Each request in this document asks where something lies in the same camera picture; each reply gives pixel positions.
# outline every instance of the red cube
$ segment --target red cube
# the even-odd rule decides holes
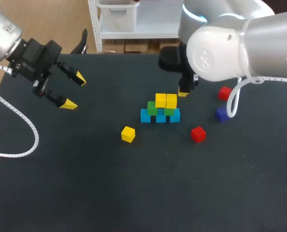
[[[229,98],[231,92],[232,92],[231,88],[223,86],[220,89],[219,94],[217,95],[217,98],[220,100],[223,100],[223,101],[228,101],[228,98]]]
[[[200,143],[206,139],[207,133],[201,128],[196,127],[192,129],[191,137],[196,143]]]

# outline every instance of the green block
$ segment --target green block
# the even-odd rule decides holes
[[[173,116],[174,115],[174,109],[164,109],[165,116]]]
[[[148,115],[150,115],[150,116],[156,116],[157,115],[157,108],[155,107],[154,101],[148,102]]]

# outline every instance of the blue cube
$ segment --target blue cube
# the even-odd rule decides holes
[[[166,116],[164,114],[164,109],[157,109],[156,123],[165,123]]]
[[[151,116],[148,115],[148,109],[141,109],[140,120],[142,123],[151,123]]]
[[[219,122],[230,120],[230,117],[227,114],[226,106],[218,108],[215,112],[215,117]]]
[[[170,116],[170,122],[180,122],[180,109],[174,109],[174,115]]]

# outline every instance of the stacked blocks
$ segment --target stacked blocks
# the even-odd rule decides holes
[[[196,127],[192,129],[191,137],[196,143],[200,143],[206,139],[207,133],[201,128]]]
[[[166,116],[164,115],[164,109],[157,109],[156,123],[165,123]]]
[[[170,116],[170,122],[180,122],[180,109],[174,109],[174,115]]]
[[[231,92],[232,92],[232,89],[231,89],[231,88],[228,88],[228,87],[223,86],[223,87],[220,89],[220,91],[219,91],[219,93],[218,93],[218,95],[217,95],[217,98],[218,98],[219,100],[228,101],[228,98],[229,98]]]
[[[148,108],[141,109],[140,120],[142,123],[151,123],[151,116],[156,116],[156,123],[165,123],[168,116],[170,122],[180,122],[177,103],[177,94],[156,93],[155,101],[149,101]]]
[[[216,110],[215,117],[219,122],[225,122],[230,120],[230,117],[227,114],[226,106],[220,107]]]
[[[231,92],[232,92],[231,88],[223,86],[220,89],[217,98],[222,101],[228,101]],[[226,106],[218,108],[215,112],[215,117],[218,120],[218,122],[225,122],[227,120],[230,120],[230,117],[227,114]]]
[[[130,127],[125,127],[121,133],[122,140],[131,143],[136,136],[135,129]]]
[[[147,109],[141,109],[140,120],[142,123],[151,123],[151,116],[148,115]]]

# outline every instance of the yellow cube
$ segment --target yellow cube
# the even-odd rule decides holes
[[[178,91],[178,96],[179,96],[179,97],[185,98],[188,94],[189,94],[189,93],[180,92],[180,87],[179,87],[179,91]]]
[[[166,108],[176,109],[178,103],[178,96],[176,94],[167,94]]]
[[[131,143],[136,136],[135,129],[130,127],[125,127],[122,131],[122,140]]]
[[[166,108],[166,94],[165,93],[157,93],[155,95],[155,107]]]

